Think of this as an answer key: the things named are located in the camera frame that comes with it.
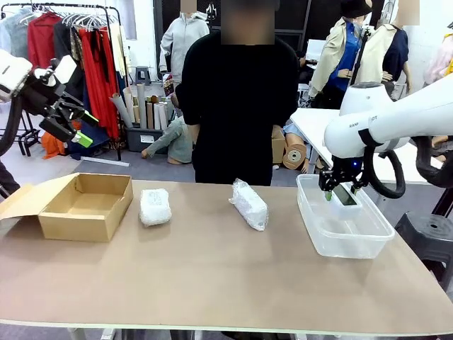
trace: clear plastic container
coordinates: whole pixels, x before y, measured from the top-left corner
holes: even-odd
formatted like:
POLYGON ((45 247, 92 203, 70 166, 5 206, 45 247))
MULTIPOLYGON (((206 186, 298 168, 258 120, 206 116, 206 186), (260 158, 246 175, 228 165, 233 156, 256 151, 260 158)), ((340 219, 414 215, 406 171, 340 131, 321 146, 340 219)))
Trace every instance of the clear plastic container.
POLYGON ((297 202, 317 252, 323 256, 347 259, 374 259, 388 241, 395 237, 395 229, 381 214, 363 190, 357 193, 362 211, 351 220, 340 220, 319 188, 319 176, 297 177, 297 202))

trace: clothing rack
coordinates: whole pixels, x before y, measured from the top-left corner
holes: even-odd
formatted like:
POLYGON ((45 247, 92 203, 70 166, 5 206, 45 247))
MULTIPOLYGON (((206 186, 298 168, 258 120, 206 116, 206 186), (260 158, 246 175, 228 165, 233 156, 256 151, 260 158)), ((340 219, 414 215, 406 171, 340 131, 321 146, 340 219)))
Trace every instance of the clothing rack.
MULTIPOLYGON (((116 12, 118 23, 121 26, 120 12, 115 7, 112 7, 112 6, 101 6, 101 5, 88 5, 88 4, 56 4, 54 2, 40 2, 40 3, 36 3, 36 2, 32 2, 32 1, 30 1, 30 2, 21 2, 21 3, 8 3, 8 4, 4 4, 1 7, 1 18, 2 19, 5 19, 5 17, 6 17, 6 13, 4 12, 4 9, 7 6, 22 6, 22 7, 24 7, 24 6, 32 6, 32 11, 34 11, 39 6, 44 6, 44 7, 46 7, 46 6, 47 7, 74 7, 74 8, 83 8, 83 9, 94 9, 94 8, 95 9, 101 9, 101 10, 105 11, 105 15, 106 15, 106 18, 107 18, 107 30, 108 30, 108 35, 110 37, 109 45, 110 45, 110 51, 112 52, 112 55, 113 55, 112 32, 111 32, 111 29, 110 29, 110 21, 108 20, 108 10, 113 10, 113 11, 116 12)), ((127 63, 126 63, 126 57, 125 56, 123 57, 123 61, 125 63, 125 67, 126 67, 126 73, 128 73, 127 72, 127 63)), ((118 77, 115 77, 115 80, 116 80, 116 83, 117 83, 117 87, 119 89, 120 88, 120 80, 118 79, 118 77)), ((125 76, 125 83, 126 83, 126 86, 129 86, 129 79, 127 78, 127 74, 125 76)), ((118 161, 121 160, 121 148, 120 148, 119 145, 117 146, 118 161)))

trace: beige tabletop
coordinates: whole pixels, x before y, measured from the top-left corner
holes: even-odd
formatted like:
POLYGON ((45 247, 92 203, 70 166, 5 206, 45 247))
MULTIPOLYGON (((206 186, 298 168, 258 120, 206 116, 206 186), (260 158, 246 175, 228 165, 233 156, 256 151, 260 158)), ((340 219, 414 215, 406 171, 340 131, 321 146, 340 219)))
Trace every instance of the beige tabletop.
POLYGON ((44 240, 36 218, 0 237, 0 319, 56 327, 453 333, 453 304, 400 237, 379 257, 318 255, 295 188, 257 188, 264 232, 231 186, 134 181, 109 244, 44 240), (166 188, 171 222, 144 229, 139 194, 166 188))

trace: cardboard tube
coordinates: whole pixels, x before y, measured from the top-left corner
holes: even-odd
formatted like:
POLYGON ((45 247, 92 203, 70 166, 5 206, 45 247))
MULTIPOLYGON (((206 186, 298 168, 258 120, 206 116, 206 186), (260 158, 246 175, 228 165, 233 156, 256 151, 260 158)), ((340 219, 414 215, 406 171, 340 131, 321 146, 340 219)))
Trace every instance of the cardboard tube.
POLYGON ((140 123, 140 109, 138 106, 134 106, 134 116, 135 116, 135 122, 140 123))
POLYGON ((112 103, 115 104, 116 108, 118 109, 118 112, 120 113, 121 119, 123 122, 125 122, 125 125, 128 128, 132 128, 132 122, 130 120, 129 113, 127 112, 125 102, 122 101, 122 98, 119 93, 115 93, 112 98, 110 98, 112 103))
POLYGON ((132 100, 132 93, 130 92, 130 88, 126 87, 122 93, 125 95, 126 109, 129 113, 130 120, 131 122, 135 123, 134 101, 132 100))
POLYGON ((159 104, 154 104, 154 128, 156 130, 161 129, 161 116, 159 113, 159 104))
POLYGON ((161 119, 161 129, 167 128, 167 114, 165 113, 165 105, 159 104, 159 117, 161 119))
POLYGON ((153 103, 147 104, 147 118, 148 118, 148 128, 150 130, 153 130, 154 129, 153 103))
POLYGON ((299 168, 306 158, 306 146, 301 137, 294 133, 286 135, 285 155, 283 165, 288 169, 295 170, 299 168))
POLYGON ((140 112, 140 128, 147 128, 147 105, 144 101, 144 85, 137 85, 137 93, 139 95, 139 112, 140 112))

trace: red garment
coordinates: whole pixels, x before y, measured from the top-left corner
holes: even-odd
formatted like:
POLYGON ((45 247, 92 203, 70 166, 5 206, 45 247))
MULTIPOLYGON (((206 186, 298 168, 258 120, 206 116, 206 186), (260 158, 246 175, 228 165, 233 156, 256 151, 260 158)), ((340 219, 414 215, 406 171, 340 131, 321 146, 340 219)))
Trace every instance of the red garment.
POLYGON ((115 65, 107 32, 79 30, 84 54, 86 85, 92 114, 111 138, 118 138, 117 109, 110 101, 118 93, 115 65))
POLYGON ((44 13, 28 24, 28 56, 33 68, 47 69, 55 58, 54 24, 61 20, 54 13, 44 13))

